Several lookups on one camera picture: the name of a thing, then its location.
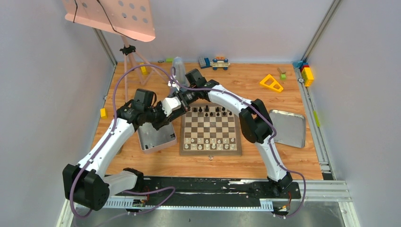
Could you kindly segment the wooden chess board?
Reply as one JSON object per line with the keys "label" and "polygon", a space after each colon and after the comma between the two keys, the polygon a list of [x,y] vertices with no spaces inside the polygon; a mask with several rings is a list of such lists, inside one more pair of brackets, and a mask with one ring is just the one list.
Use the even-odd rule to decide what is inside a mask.
{"label": "wooden chess board", "polygon": [[181,156],[240,156],[241,129],[238,116],[213,103],[191,104],[182,116]]}

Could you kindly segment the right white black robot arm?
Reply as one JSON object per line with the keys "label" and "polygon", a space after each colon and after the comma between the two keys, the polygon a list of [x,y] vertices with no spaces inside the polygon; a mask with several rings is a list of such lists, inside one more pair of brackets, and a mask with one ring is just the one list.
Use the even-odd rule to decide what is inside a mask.
{"label": "right white black robot arm", "polygon": [[187,86],[175,78],[174,72],[175,69],[172,68],[169,79],[179,87],[177,95],[182,101],[189,104],[197,99],[204,99],[238,116],[242,135],[256,146],[263,159],[267,178],[271,181],[272,195],[280,198],[288,193],[293,178],[291,171],[284,166],[279,156],[274,142],[277,130],[273,126],[263,101],[260,99],[252,101],[240,97],[215,80],[207,81],[198,69],[191,70],[185,75],[189,82]]}

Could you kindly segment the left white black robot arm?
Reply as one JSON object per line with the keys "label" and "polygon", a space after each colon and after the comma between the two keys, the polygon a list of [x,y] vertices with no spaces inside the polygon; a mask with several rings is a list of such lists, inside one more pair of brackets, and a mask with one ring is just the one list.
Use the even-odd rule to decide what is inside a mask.
{"label": "left white black robot arm", "polygon": [[94,148],[76,165],[66,165],[62,172],[63,183],[72,210],[75,203],[90,210],[100,210],[109,197],[125,190],[133,195],[144,192],[141,172],[132,168],[109,176],[105,172],[123,144],[140,126],[150,123],[158,130],[168,125],[174,114],[182,115],[188,110],[188,102],[180,91],[153,105],[155,96],[152,91],[137,89],[133,99],[114,109],[114,119]]}

